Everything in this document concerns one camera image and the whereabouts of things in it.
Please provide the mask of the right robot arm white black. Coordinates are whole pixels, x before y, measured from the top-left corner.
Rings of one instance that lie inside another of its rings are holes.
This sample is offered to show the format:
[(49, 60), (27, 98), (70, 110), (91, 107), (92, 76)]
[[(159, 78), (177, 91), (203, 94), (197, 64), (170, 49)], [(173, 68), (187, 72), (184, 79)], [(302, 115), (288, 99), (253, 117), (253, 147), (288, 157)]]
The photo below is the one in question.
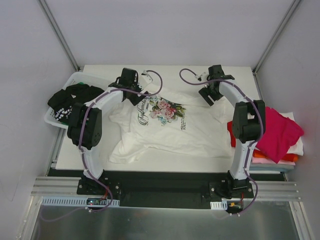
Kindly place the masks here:
[(251, 187), (250, 161), (265, 133), (266, 105), (263, 100), (251, 100), (237, 86), (235, 78), (224, 73), (221, 65), (209, 67), (206, 80), (208, 84), (198, 92), (210, 106), (225, 97), (234, 107), (232, 133), (236, 146), (233, 162), (226, 179), (214, 188), (219, 197), (231, 199)]

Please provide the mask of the white floral print t-shirt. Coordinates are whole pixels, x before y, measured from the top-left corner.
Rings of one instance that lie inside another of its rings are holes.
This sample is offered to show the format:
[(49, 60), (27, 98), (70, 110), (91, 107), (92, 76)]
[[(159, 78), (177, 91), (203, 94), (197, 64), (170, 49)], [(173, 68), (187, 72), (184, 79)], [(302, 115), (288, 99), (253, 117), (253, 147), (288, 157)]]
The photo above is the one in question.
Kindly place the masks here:
[(232, 105), (225, 97), (208, 106), (201, 96), (163, 88), (137, 105), (125, 100), (109, 114), (120, 127), (121, 140), (108, 160), (129, 164), (149, 149), (228, 159), (233, 154), (227, 130), (231, 118)]

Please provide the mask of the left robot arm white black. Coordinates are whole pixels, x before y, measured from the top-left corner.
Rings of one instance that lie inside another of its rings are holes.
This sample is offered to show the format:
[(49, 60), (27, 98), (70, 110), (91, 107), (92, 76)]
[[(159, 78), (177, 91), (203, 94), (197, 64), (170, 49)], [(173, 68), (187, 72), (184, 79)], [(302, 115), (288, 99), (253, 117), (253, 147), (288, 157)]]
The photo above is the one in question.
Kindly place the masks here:
[(79, 190), (94, 195), (111, 191), (103, 178), (104, 167), (100, 160), (100, 141), (103, 136), (103, 117), (116, 105), (129, 100), (134, 106), (149, 95), (143, 92), (136, 70), (123, 68), (121, 75), (106, 90), (86, 103), (75, 103), (69, 117), (67, 137), (77, 146), (84, 167)]

